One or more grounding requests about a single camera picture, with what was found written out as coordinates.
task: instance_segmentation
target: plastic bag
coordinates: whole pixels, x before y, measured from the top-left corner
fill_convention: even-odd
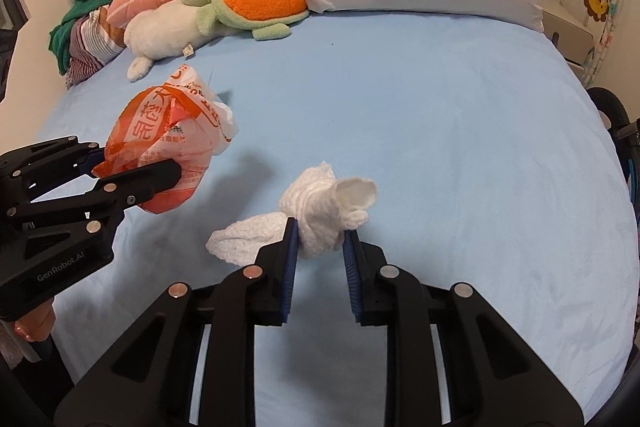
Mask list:
[[[183,64],[162,86],[145,89],[127,104],[94,174],[103,178],[174,159],[182,167],[177,185],[140,204],[154,214],[166,212],[191,197],[211,157],[224,152],[237,132],[231,110]]]

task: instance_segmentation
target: blue bed sheet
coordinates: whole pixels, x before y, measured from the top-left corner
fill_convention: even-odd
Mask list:
[[[131,60],[125,50],[71,89],[40,138],[104,144],[126,103],[182,62],[130,84]],[[210,285],[235,268],[207,252],[212,230],[276,210],[326,161],[378,184],[363,240],[424,283],[475,285],[587,418],[603,405],[632,342],[636,224],[598,113],[544,35],[468,16],[333,14],[281,41],[224,38],[188,64],[239,134],[183,206],[127,211],[113,263],[56,298],[74,379],[171,283]],[[382,423],[385,332],[354,322],[340,254],[298,264],[289,324],[258,328],[255,346],[259,426]]]

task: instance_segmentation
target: cartoon lion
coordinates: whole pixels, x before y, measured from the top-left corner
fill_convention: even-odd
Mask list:
[[[587,13],[596,22],[604,22],[609,15],[609,0],[584,0]]]

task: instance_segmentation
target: metal screw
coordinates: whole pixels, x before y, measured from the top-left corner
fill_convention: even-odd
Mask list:
[[[177,282],[175,284],[172,284],[167,290],[169,295],[171,295],[174,299],[184,297],[185,295],[187,295],[188,291],[189,287],[184,282]]]
[[[397,266],[393,266],[392,264],[387,264],[380,268],[380,275],[385,279],[395,279],[400,275],[400,270]]]
[[[86,231],[89,233],[99,232],[102,228],[102,223],[100,221],[89,221],[86,224]]]
[[[471,295],[474,294],[474,289],[465,282],[456,284],[455,288],[453,288],[453,291],[458,297],[462,297],[464,299],[468,299]]]
[[[257,264],[250,264],[242,270],[242,275],[247,279],[258,279],[262,275],[262,268]]]

